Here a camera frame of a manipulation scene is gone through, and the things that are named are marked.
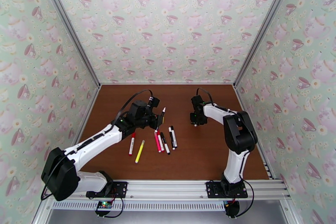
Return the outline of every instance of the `teapot pattern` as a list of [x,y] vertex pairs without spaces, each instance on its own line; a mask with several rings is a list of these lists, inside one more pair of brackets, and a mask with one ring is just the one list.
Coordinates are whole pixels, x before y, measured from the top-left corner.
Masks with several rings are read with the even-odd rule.
[[61,1],[101,82],[231,83],[273,0]]
[[0,35],[0,223],[30,223],[41,167],[71,145],[96,86],[50,0],[1,0]]
[[284,0],[237,85],[304,223],[336,220],[335,17],[335,0]]

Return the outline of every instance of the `wooden floor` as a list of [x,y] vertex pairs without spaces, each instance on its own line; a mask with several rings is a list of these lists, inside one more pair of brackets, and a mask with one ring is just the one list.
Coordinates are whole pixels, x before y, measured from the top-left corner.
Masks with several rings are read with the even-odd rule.
[[[103,129],[114,119],[121,106],[134,93],[142,89],[151,89],[160,99],[155,113],[160,114],[166,107],[165,122],[161,132],[169,139],[168,127],[173,125],[178,149],[158,153],[153,130],[146,127],[136,130],[133,156],[129,156],[130,136],[101,152],[82,171],[96,172],[104,170],[113,179],[221,179],[226,167],[228,148],[224,140],[223,126],[208,119],[208,124],[194,127],[190,124],[189,113],[193,111],[190,99],[196,94],[199,85],[111,85],[102,86],[93,107],[81,140]],[[232,110],[241,110],[231,85],[203,85],[218,105]],[[207,95],[201,93],[204,100]],[[149,92],[136,99],[148,101]],[[135,158],[141,141],[144,149],[138,164]],[[257,149],[248,157],[245,179],[268,179],[262,159]]]

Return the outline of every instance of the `metal vent grille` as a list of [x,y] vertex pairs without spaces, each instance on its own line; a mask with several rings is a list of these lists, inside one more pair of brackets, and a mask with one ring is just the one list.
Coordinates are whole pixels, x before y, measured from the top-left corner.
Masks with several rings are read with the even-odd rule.
[[[92,200],[64,200],[54,202],[55,210],[96,210],[98,201]],[[121,210],[121,201],[113,204],[112,211]],[[218,202],[181,202],[181,201],[130,201],[124,202],[124,211],[224,211],[223,201]]]

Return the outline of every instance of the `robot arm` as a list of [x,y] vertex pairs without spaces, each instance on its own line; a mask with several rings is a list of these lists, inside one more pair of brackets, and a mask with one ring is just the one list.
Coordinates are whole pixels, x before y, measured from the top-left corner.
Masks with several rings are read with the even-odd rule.
[[204,125],[211,118],[224,126],[229,155],[221,186],[225,196],[239,198],[244,194],[242,177],[245,163],[257,143],[251,120],[245,111],[231,111],[215,103],[205,102],[200,95],[192,98],[192,104],[194,112],[190,113],[190,121],[193,125]]
[[163,123],[163,114],[156,115],[152,109],[159,101],[154,97],[150,97],[148,103],[135,101],[125,117],[118,117],[85,141],[65,150],[52,150],[41,178],[55,199],[61,201],[82,191],[105,196],[110,193],[112,179],[106,173],[81,172],[81,168],[106,148],[131,135],[136,128],[158,128]]

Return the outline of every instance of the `marker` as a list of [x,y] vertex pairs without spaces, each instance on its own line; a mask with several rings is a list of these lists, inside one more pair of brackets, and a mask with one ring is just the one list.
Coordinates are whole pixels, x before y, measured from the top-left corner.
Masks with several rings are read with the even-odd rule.
[[160,131],[159,130],[157,131],[157,138],[159,139],[161,152],[165,151],[165,149],[163,147],[163,143],[162,143],[162,139],[161,139],[161,135],[160,135]]
[[175,148],[177,148],[177,141],[176,141],[176,136],[175,136],[175,132],[174,132],[174,127],[173,126],[171,126],[171,133],[173,134],[174,146],[175,146]]
[[164,116],[165,115],[165,107],[163,108],[163,110],[162,110],[162,112],[161,112],[161,116],[162,116],[162,123],[164,122]]
[[132,155],[134,146],[135,133],[132,134],[131,145],[129,146],[129,155]]
[[138,163],[138,162],[139,162],[139,158],[140,158],[140,155],[141,155],[141,152],[142,152],[142,149],[143,149],[143,148],[144,148],[144,140],[142,140],[142,143],[141,143],[141,145],[140,145],[138,155],[136,156],[136,159],[135,159],[135,163]]
[[172,148],[173,150],[175,150],[175,145],[174,145],[174,138],[173,138],[173,133],[172,133],[172,131],[171,131],[171,128],[170,128],[170,127],[168,128],[168,130],[169,130],[169,135],[170,135],[170,137],[171,137],[171,148]]
[[155,141],[156,141],[156,147],[158,148],[157,150],[158,150],[159,153],[161,153],[161,147],[160,147],[160,143],[159,143],[157,130],[154,131],[154,137],[155,137]]
[[163,143],[165,144],[165,150],[166,150],[167,154],[168,154],[168,155],[170,155],[170,154],[171,154],[171,152],[169,151],[169,148],[168,148],[167,142],[166,142],[166,140],[165,140],[165,136],[163,135],[163,133],[162,133],[162,132],[160,133],[160,135],[161,135],[161,138],[162,138],[162,141],[163,141]]

